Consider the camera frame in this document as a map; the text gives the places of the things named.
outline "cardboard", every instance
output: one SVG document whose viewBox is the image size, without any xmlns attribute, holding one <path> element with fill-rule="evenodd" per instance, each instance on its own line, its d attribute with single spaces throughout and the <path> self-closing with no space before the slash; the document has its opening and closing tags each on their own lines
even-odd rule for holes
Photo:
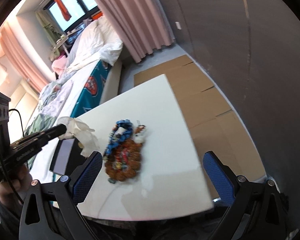
<svg viewBox="0 0 300 240">
<path fill-rule="evenodd" d="M 165 74 L 179 103 L 202 165 L 203 155 L 213 151 L 236 175 L 255 181 L 266 175 L 249 135 L 211 80 L 186 55 L 134 76 L 135 86 Z M 203 169 L 212 198 L 217 198 Z"/>
</svg>

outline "green curtain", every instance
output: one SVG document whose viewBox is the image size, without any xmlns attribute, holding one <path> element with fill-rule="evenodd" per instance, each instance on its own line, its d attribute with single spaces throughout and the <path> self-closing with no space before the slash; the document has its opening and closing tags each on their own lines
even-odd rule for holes
<svg viewBox="0 0 300 240">
<path fill-rule="evenodd" d="M 49 15 L 46 10 L 36 11 L 35 13 L 40 25 L 45 30 L 47 38 L 49 39 L 53 47 L 56 46 L 57 40 L 60 39 L 61 35 L 64 33 Z M 54 52 L 56 57 L 60 56 L 60 51 L 57 49 Z"/>
</svg>

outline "sleeve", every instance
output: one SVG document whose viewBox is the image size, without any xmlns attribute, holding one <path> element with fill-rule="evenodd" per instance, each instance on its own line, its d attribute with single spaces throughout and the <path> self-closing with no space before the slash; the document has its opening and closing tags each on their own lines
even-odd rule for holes
<svg viewBox="0 0 300 240">
<path fill-rule="evenodd" d="M 15 239 L 19 238 L 20 217 L 22 205 L 16 201 L 13 208 L 8 209 L 0 202 L 0 222 L 5 230 L 10 232 Z"/>
</svg>

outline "orange object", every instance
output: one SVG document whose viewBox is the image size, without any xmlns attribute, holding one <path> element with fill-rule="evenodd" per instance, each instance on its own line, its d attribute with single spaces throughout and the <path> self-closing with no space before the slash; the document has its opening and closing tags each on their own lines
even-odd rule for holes
<svg viewBox="0 0 300 240">
<path fill-rule="evenodd" d="M 54 1 L 57 3 L 64 19 L 66 21 L 69 21 L 71 18 L 71 14 L 68 12 L 67 7 L 63 4 L 63 2 L 61 0 L 54 0 Z"/>
<path fill-rule="evenodd" d="M 95 21 L 95 20 L 98 20 L 101 16 L 103 15 L 102 12 L 99 12 L 97 14 L 95 14 L 94 16 L 92 16 L 92 19 Z"/>
</svg>

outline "orange hanging cloth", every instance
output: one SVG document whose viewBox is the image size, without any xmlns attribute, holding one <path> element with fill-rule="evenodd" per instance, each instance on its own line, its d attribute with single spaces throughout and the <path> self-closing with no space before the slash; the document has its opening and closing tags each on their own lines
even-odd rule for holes
<svg viewBox="0 0 300 240">
<path fill-rule="evenodd" d="M 63 2 L 61 0 L 54 0 L 54 1 L 57 3 L 57 5 L 58 5 L 58 7 L 59 7 L 59 9 L 60 9 L 60 11 L 61 11 L 62 16 L 64 17 L 64 19 L 66 21 L 69 21 L 70 18 L 71 18 L 71 14 L 68 12 L 68 9 L 63 4 Z"/>
</svg>

